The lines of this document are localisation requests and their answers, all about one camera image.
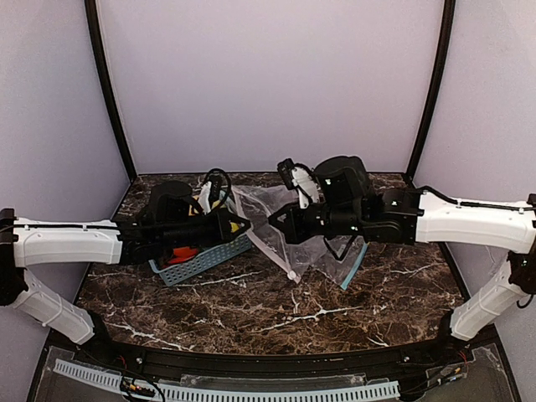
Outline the large pink zip bag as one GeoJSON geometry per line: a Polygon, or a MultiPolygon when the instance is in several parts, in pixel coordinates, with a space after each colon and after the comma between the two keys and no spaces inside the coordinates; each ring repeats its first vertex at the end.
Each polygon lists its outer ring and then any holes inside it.
{"type": "Polygon", "coordinates": [[[240,216],[248,219],[251,242],[272,262],[278,265],[289,280],[300,282],[303,275],[327,253],[322,237],[313,237],[299,245],[289,245],[278,229],[269,224],[269,217],[285,204],[298,200],[294,192],[283,185],[233,187],[234,204],[240,216]]]}

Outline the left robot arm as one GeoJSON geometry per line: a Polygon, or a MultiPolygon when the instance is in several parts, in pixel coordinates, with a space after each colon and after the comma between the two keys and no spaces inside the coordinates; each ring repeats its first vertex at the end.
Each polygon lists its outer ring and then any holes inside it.
{"type": "Polygon", "coordinates": [[[138,265],[182,248],[212,248],[237,240],[248,219],[227,205],[227,193],[206,185],[198,197],[189,185],[170,181],[152,188],[130,221],[42,222],[1,211],[1,304],[18,309],[72,343],[106,342],[106,326],[94,312],[52,291],[30,266],[51,263],[138,265]]]}

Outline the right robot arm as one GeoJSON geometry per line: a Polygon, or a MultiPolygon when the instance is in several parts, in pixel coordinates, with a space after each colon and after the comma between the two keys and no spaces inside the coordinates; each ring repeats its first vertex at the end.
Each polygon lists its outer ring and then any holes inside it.
{"type": "Polygon", "coordinates": [[[290,158],[277,171],[298,200],[269,218],[289,245],[338,236],[413,245],[454,242],[508,251],[475,296],[445,316],[444,334],[468,342],[511,305],[535,293],[535,197],[501,203],[450,198],[430,186],[374,191],[359,157],[339,156],[314,169],[290,158]]]}

